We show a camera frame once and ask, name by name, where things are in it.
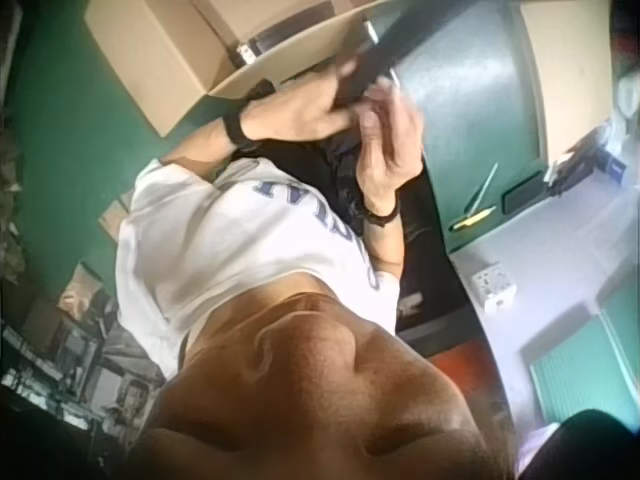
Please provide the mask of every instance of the wall socket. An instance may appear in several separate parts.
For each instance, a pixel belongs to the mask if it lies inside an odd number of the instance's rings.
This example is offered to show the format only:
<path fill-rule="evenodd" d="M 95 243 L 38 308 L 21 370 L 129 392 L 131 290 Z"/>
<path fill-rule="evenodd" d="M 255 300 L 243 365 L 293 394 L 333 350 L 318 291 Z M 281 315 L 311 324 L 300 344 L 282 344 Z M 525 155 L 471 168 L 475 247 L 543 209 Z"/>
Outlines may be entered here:
<path fill-rule="evenodd" d="M 476 298 L 487 314 L 494 314 L 509 307 L 518 292 L 518 287 L 500 263 L 476 273 L 471 277 Z"/>

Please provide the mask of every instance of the black bracelet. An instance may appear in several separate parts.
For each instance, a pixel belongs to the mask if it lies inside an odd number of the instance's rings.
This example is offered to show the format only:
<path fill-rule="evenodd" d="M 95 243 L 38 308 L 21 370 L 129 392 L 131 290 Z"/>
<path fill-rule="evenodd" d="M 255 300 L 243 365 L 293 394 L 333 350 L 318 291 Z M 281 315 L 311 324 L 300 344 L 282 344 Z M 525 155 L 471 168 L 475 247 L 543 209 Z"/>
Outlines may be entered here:
<path fill-rule="evenodd" d="M 381 217 L 380 215 L 376 215 L 371 210 L 369 210 L 366 206 L 364 207 L 364 216 L 366 220 L 377 227 L 385 227 L 389 223 L 393 222 L 398 214 L 400 213 L 400 199 L 396 194 L 396 206 L 393 208 L 393 211 L 387 215 L 386 217 Z"/>
<path fill-rule="evenodd" d="M 242 124 L 240 123 L 241 114 L 242 111 L 227 113 L 222 117 L 222 121 L 224 122 L 224 128 L 227 131 L 227 136 L 229 140 L 231 140 L 231 143 L 233 143 L 238 150 L 251 151 L 258 146 L 258 143 L 247 137 L 242 130 Z"/>

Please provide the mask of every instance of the black object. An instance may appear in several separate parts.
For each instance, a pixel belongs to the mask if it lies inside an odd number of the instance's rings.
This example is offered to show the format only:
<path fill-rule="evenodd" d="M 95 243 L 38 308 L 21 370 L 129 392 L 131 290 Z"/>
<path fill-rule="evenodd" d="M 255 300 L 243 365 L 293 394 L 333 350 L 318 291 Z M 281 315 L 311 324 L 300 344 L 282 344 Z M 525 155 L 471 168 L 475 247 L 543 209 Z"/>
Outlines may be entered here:
<path fill-rule="evenodd" d="M 519 480 L 637 479 L 638 458 L 638 437 L 615 418 L 587 410 L 560 426 Z"/>
<path fill-rule="evenodd" d="M 380 41 L 360 55 L 355 72 L 340 85 L 336 108 L 360 99 L 380 75 L 456 18 L 475 0 L 413 0 Z"/>
<path fill-rule="evenodd" d="M 242 111 L 233 111 L 227 113 L 223 117 L 224 128 L 227 131 L 227 136 L 231 143 L 233 143 L 238 150 L 240 151 L 251 151 L 255 150 L 258 146 L 257 142 L 254 142 L 249 137 L 247 137 L 242 130 L 242 125 L 240 124 L 240 115 Z"/>
<path fill-rule="evenodd" d="M 524 182 L 518 184 L 502 196 L 502 213 L 512 213 L 526 207 L 545 191 L 544 174 L 536 173 Z"/>
<path fill-rule="evenodd" d="M 560 165 L 556 179 L 549 188 L 551 195 L 559 197 L 590 176 L 600 160 L 599 150 L 596 128 L 576 145 L 571 160 Z"/>
<path fill-rule="evenodd" d="M 393 222 L 399 213 L 400 213 L 400 200 L 398 199 L 397 195 L 396 195 L 396 206 L 393 207 L 393 211 L 386 217 L 381 217 L 380 215 L 376 215 L 371 210 L 369 210 L 366 206 L 364 207 L 364 216 L 367 219 L 367 222 L 377 227 L 384 227 L 389 223 Z"/>

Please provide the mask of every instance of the man's neck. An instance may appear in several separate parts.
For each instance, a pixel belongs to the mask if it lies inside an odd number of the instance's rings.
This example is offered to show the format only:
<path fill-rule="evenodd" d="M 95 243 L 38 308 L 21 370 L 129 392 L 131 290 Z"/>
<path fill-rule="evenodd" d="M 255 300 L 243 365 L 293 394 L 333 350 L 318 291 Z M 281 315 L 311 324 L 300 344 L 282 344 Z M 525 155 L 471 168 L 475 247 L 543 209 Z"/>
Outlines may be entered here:
<path fill-rule="evenodd" d="M 190 332 L 185 361 L 206 349 L 216 336 L 234 329 L 243 321 L 279 305 L 288 298 L 304 293 L 335 297 L 322 280 L 308 273 L 293 273 L 232 298 L 213 310 L 202 327 L 196 327 Z"/>

